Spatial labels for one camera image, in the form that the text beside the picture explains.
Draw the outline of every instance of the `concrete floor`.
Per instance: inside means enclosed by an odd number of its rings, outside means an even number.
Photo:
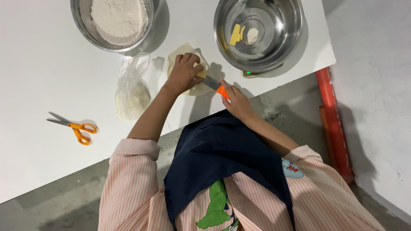
[[[269,123],[300,145],[309,145],[328,163],[318,111],[322,101],[314,74],[254,97],[251,102]],[[171,164],[181,131],[166,134],[158,142],[162,147],[157,161],[159,186]],[[97,230],[100,196],[108,168],[106,159],[0,204],[0,230]],[[353,186],[352,189],[388,231],[411,231],[410,225],[390,215],[360,188]]]

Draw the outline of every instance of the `flour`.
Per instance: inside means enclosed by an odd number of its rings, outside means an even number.
[[[93,0],[91,17],[101,37],[120,46],[135,44],[148,24],[142,0]]]
[[[258,37],[258,30],[255,28],[251,28],[247,33],[247,43],[248,45],[253,45]]]

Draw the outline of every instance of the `stainless steel bowl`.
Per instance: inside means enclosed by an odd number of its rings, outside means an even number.
[[[220,0],[214,15],[214,38],[224,58],[248,72],[266,72],[280,66],[299,41],[304,24],[300,0]],[[243,38],[229,45],[234,26],[245,26]],[[247,33],[256,28],[254,44]]]
[[[135,44],[131,46],[119,46],[106,41],[97,32],[97,29],[94,26],[91,17],[91,6],[93,4],[93,0],[70,0],[73,18],[80,32],[94,46],[110,52],[129,51],[137,47],[145,39],[145,37],[147,37],[147,34],[150,31],[151,25],[153,23],[154,4],[153,0],[143,0],[143,2],[147,11],[149,22],[145,28],[143,37],[141,37]]]

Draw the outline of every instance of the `striped shirt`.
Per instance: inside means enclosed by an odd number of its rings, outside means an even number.
[[[151,140],[123,139],[118,144],[101,197],[99,231],[173,231],[164,188],[157,184],[159,151]],[[282,163],[297,231],[384,230],[308,146],[292,150]],[[272,192],[241,172],[222,180],[199,192],[180,212],[178,231],[293,230],[285,204]],[[229,199],[221,199],[220,192]]]

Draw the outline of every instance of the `dough in plastic bag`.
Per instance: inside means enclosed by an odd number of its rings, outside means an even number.
[[[204,57],[198,51],[194,50],[194,48],[189,43],[183,44],[182,46],[177,48],[173,53],[169,55],[169,67],[167,69],[167,78],[170,76],[170,73],[173,70],[175,57],[180,54],[184,55],[185,53],[193,53],[200,57],[200,64],[203,65],[204,70],[199,72],[197,76],[201,78],[205,78],[208,75],[214,78],[212,71],[211,71],[211,67],[205,61]],[[203,83],[200,83],[190,88],[189,90],[183,92],[183,95],[193,95],[193,96],[203,95],[209,91],[212,91],[210,87],[208,87],[207,85]]]
[[[120,120],[136,120],[150,103],[143,75],[150,64],[150,54],[140,52],[128,59],[118,71],[115,110]]]

